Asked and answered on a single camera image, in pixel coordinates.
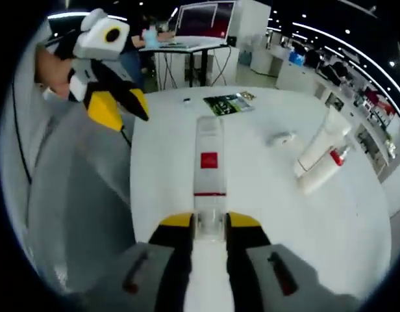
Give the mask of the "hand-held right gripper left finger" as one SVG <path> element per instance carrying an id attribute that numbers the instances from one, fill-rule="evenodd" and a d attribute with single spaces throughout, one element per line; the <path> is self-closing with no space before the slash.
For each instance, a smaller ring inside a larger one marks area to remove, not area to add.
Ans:
<path id="1" fill-rule="evenodd" d="M 122 311 L 183 311 L 194 244 L 194 214 L 163 219 L 147 242 L 123 254 Z"/>

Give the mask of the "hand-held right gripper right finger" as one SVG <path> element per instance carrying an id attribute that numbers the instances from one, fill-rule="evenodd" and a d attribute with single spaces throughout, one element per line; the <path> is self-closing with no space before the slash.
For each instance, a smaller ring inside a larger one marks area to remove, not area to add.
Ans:
<path id="1" fill-rule="evenodd" d="M 235 311 L 318 311 L 316 271 L 282 244 L 272 244 L 259 221 L 227 213 L 227 272 Z"/>

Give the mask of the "person's left hand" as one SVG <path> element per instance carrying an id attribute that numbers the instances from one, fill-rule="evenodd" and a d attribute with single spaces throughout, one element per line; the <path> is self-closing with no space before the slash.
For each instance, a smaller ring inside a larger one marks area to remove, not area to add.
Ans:
<path id="1" fill-rule="evenodd" d="M 44 88 L 50 88 L 61 98 L 67 99 L 72 62 L 72 58 L 62 60 L 48 52 L 44 46 L 38 45 L 35 51 L 35 81 Z"/>

